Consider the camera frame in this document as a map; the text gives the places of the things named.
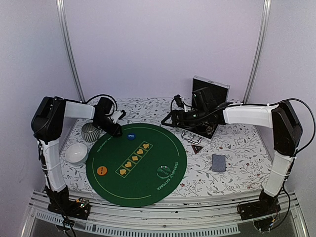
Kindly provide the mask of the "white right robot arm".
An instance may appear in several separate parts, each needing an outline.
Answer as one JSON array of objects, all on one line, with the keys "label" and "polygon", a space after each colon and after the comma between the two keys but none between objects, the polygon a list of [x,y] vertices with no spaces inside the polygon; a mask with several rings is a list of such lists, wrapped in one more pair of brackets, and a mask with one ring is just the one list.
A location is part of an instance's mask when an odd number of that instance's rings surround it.
[{"label": "white right robot arm", "polygon": [[303,133],[291,103],[288,100],[263,105],[219,103],[206,87],[194,91],[192,99],[193,104],[188,106],[180,95],[174,96],[172,101],[178,109],[171,109],[161,124],[203,134],[207,126],[217,124],[247,124],[271,130],[274,143],[272,169],[255,205],[259,215],[266,215],[274,208],[276,198],[290,174]]}]

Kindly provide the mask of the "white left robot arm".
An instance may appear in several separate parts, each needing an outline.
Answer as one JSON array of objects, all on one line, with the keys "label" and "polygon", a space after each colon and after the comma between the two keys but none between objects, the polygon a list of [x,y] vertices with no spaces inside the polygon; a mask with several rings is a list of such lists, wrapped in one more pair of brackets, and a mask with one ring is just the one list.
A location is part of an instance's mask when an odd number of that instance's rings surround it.
[{"label": "white left robot arm", "polygon": [[69,199],[69,190],[62,175],[59,159],[59,138],[65,118],[87,119],[95,128],[114,137],[122,136],[118,124],[126,115],[119,110],[113,97],[103,94],[96,105],[74,101],[61,97],[44,97],[33,119],[31,129],[37,140],[39,160],[45,176],[45,188],[50,206],[62,214],[70,214],[79,207],[76,201]]}]

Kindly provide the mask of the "blue small blind button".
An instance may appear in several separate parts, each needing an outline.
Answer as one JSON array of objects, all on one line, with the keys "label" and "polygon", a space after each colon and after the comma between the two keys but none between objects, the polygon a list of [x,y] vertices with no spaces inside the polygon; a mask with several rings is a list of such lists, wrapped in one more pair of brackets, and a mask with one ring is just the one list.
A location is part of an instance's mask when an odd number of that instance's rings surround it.
[{"label": "blue small blind button", "polygon": [[135,139],[136,139],[136,134],[134,134],[134,133],[129,133],[129,134],[127,135],[127,139],[130,140],[130,141],[135,140]]}]

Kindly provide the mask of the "orange big blind button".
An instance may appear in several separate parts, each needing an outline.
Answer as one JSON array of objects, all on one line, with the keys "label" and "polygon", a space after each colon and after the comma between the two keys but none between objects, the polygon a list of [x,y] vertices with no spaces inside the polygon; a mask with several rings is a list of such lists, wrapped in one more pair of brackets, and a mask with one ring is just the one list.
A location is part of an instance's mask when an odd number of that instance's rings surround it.
[{"label": "orange big blind button", "polygon": [[105,166],[100,166],[100,167],[97,168],[97,174],[99,176],[104,176],[104,175],[107,174],[107,172],[108,172],[108,169]]}]

